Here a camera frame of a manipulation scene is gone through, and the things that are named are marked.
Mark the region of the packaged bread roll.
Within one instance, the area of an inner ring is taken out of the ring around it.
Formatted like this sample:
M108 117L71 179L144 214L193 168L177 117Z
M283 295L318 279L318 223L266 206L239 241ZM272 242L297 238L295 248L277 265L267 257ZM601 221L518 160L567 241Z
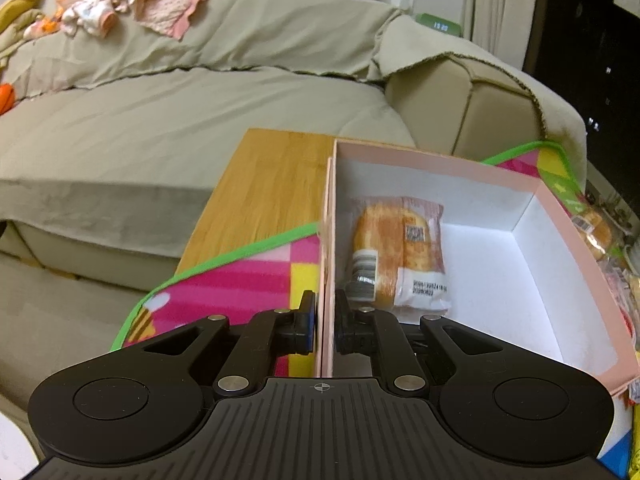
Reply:
M442 256L444 206L409 196L362 196L350 203L352 249L347 298L392 311L406 323L451 306Z

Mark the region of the pink cardboard box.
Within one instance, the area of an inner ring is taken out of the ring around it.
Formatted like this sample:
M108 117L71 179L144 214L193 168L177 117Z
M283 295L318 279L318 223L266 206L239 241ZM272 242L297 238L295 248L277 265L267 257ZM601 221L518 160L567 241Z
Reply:
M334 364L334 289L349 258L348 208L360 196L438 203L450 316L580 368L612 394L639 375L631 336L572 220L541 180L399 146L339 140L324 191L316 371Z

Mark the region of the colourful play mat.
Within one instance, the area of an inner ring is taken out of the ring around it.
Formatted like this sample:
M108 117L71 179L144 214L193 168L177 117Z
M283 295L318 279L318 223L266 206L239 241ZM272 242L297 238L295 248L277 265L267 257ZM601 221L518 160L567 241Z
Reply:
M242 324L270 308L296 308L305 290L320 296L324 191L330 136L253 129L232 156L183 253L179 272L130 313L114 345L122 348L222 314ZM572 220L576 188L550 145L524 151L503 168L541 180ZM338 358L333 372L355 374L360 359Z

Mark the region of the beige sofa with cover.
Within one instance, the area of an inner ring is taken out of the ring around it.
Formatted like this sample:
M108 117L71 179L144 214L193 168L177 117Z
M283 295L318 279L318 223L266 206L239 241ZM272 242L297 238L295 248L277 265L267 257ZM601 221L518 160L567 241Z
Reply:
M208 0L181 40L121 18L24 44L2 80L2 252L139 290L175 269L251 128L472 160L551 140L587 174L574 107L371 0Z

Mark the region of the round packaged bun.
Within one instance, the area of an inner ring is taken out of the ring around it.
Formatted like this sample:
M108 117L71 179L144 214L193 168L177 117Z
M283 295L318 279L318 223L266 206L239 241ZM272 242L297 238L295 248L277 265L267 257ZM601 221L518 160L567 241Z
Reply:
M604 258L614 243L614 233L605 218L595 209L589 208L575 214L572 223L593 258L597 261Z

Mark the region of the green digital clock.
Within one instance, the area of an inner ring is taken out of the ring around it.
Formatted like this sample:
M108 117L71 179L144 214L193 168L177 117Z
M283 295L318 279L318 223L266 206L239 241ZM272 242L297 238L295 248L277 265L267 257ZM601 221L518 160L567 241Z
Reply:
M428 13L419 13L414 16L414 20L423 26L438 30L444 34L455 37L462 36L461 26L458 23L446 20L446 18L440 18Z

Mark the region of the pile of baby clothes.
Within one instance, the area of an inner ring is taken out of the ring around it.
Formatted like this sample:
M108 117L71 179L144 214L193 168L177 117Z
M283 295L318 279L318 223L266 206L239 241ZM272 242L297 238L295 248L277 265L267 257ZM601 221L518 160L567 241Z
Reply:
M56 12L50 18L37 15L18 32L30 41L56 32L75 36L79 29L104 38L120 14L129 14L145 28L181 40L191 25L191 16L206 0L55 0Z

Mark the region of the orange toy ball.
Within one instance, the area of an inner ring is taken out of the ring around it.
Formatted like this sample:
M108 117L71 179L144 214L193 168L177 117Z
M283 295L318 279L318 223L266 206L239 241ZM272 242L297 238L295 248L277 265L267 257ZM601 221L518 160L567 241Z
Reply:
M15 91L12 84L0 84L0 115L6 114L15 103Z

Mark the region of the white curtain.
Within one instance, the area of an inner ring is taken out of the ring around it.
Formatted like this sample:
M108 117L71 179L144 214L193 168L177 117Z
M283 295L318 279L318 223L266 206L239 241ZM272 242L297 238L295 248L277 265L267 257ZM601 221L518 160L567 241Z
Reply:
M536 0L464 0L462 36L516 68L524 65Z

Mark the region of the yellow plush toy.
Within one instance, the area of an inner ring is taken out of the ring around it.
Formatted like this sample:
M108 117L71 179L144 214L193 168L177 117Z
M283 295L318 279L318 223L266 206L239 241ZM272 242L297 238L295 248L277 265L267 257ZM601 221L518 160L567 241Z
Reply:
M9 63L9 57L24 44L28 26L43 16L40 0L6 0L1 5L0 56L1 69Z

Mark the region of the white wall socket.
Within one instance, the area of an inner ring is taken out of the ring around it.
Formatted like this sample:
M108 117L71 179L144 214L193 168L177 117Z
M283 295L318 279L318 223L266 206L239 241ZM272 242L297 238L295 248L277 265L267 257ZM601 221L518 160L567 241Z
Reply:
M390 0L390 3L402 13L411 14L413 12L414 0Z

